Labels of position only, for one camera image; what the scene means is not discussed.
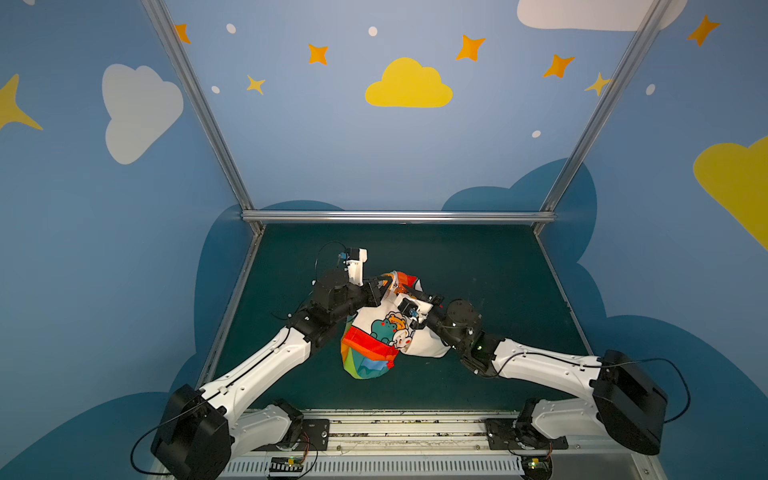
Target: black motor housing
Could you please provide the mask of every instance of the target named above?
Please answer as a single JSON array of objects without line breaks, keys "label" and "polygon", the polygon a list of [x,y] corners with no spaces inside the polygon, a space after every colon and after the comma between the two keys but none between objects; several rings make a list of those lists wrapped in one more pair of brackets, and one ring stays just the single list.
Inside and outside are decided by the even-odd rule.
[{"label": "black motor housing", "polygon": [[200,392],[183,385],[170,396],[161,423],[191,409],[157,429],[151,451],[177,480],[213,480],[232,453],[229,422],[223,413]]},{"label": "black motor housing", "polygon": [[608,350],[592,396],[605,430],[613,440],[644,455],[658,455],[667,411],[667,394],[628,356]]}]

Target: vent grille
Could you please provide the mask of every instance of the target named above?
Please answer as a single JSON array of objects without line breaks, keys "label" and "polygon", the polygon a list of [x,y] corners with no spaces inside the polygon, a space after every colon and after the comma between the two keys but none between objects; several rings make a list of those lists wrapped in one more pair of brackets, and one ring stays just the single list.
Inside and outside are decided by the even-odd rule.
[{"label": "vent grille", "polygon": [[[227,464],[219,478],[265,478],[268,458],[240,457]],[[306,467],[313,458],[306,460]],[[352,458],[319,457],[309,477],[376,476],[509,476],[523,475],[520,457],[516,455],[419,455],[419,456],[357,456]],[[272,472],[272,478],[296,477],[296,473]]]}]

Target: yellow star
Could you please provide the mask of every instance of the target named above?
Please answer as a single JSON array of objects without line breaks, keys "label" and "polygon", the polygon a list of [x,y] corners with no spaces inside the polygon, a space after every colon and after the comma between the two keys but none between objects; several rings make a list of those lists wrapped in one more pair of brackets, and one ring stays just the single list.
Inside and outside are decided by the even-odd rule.
[{"label": "yellow star", "polygon": [[0,130],[12,121],[28,127],[42,130],[43,127],[32,120],[16,105],[16,88],[18,87],[18,74],[11,77],[3,88],[0,88]]},{"label": "yellow star", "polygon": [[260,94],[264,95],[264,92],[261,91],[261,84],[264,83],[266,80],[255,81],[250,77],[250,75],[248,75],[248,80],[250,80],[250,85],[248,85],[248,88],[246,88],[246,90],[258,90]]},{"label": "yellow star", "polygon": [[594,90],[598,93],[598,97],[603,92],[603,87],[608,84],[608,82],[611,81],[611,79],[603,80],[603,73],[598,73],[598,80],[592,84],[591,87],[585,88],[584,91],[590,91]]}]

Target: red stripe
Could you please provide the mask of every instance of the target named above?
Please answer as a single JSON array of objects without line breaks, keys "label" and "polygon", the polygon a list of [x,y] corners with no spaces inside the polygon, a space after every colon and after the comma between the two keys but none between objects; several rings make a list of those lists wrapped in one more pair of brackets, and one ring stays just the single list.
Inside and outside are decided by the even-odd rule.
[{"label": "red stripe", "polygon": [[341,343],[375,361],[385,360],[391,362],[400,352],[393,346],[381,343],[356,326],[349,328],[347,333],[344,334],[344,338],[341,339]]}]

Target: cartoon print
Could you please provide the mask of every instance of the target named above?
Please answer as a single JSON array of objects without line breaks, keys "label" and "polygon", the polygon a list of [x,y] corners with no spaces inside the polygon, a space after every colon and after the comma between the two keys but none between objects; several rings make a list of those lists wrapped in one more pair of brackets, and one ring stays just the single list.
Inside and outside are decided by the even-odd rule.
[{"label": "cartoon print", "polygon": [[408,327],[406,324],[406,318],[402,316],[400,312],[389,312],[386,314],[384,320],[388,320],[397,325],[398,330],[403,330]]},{"label": "cartoon print", "polygon": [[388,319],[374,320],[371,323],[371,336],[381,343],[391,345],[395,339],[395,332],[397,332],[397,325]]},{"label": "cartoon print", "polygon": [[411,334],[408,330],[398,330],[395,332],[394,347],[396,349],[405,349],[411,344]]},{"label": "cartoon print", "polygon": [[371,336],[397,349],[407,347],[411,343],[406,319],[400,312],[389,312],[384,320],[374,320],[371,323]]}]

